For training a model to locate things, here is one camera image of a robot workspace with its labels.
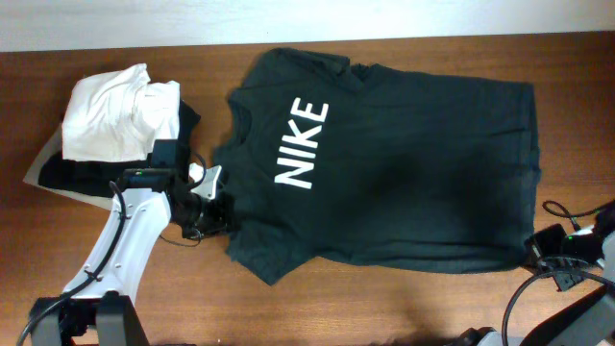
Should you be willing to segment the dark green Nike t-shirt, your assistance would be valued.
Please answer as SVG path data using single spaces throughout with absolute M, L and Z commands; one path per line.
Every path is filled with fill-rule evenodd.
M 324 258 L 470 274 L 522 265 L 540 178 L 534 89 L 276 48 L 213 154 L 227 249 L 267 284 Z

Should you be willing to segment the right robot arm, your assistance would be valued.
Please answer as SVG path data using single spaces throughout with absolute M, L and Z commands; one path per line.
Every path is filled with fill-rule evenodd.
M 454 339 L 454 345 L 597 345 L 614 343 L 614 203 L 573 214 L 553 200 L 542 204 L 549 214 L 571 222 L 574 231 L 553 224 L 526 241 L 531 277 L 513 293 L 501 328 L 470 328 Z M 531 284 L 552 279 L 559 292 L 586 281 L 600 286 L 567 308 L 537 325 L 525 336 L 508 332 L 510 317 Z

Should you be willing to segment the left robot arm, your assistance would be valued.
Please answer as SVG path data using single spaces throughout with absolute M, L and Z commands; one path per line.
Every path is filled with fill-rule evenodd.
M 110 216 L 93 249 L 59 296 L 35 301 L 18 344 L 71 345 L 88 329 L 101 345 L 147 344 L 135 298 L 162 232 L 175 224 L 186 245 L 196 246 L 229 227 L 221 166 L 203 166 L 192 181 L 192 155 L 177 140 L 158 140 L 147 167 L 110 183 Z

